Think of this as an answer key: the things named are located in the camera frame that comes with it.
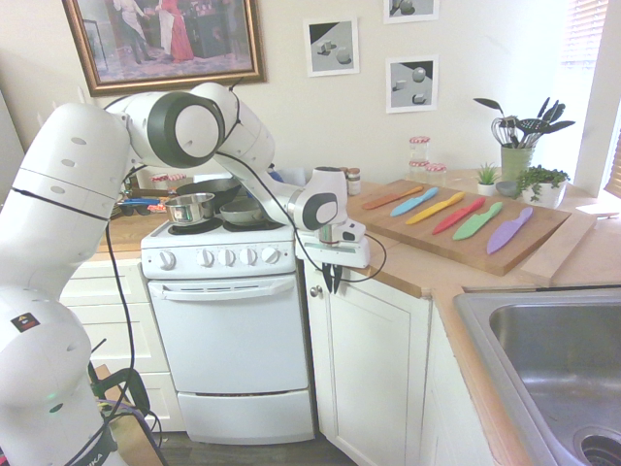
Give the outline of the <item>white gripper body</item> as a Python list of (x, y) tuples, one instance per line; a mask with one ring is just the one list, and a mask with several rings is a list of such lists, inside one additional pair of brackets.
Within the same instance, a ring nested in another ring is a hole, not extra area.
[(370, 262), (370, 245), (367, 237), (360, 242), (321, 243), (313, 234), (299, 231), (296, 239), (296, 256), (319, 266), (323, 263), (343, 267), (366, 268)]

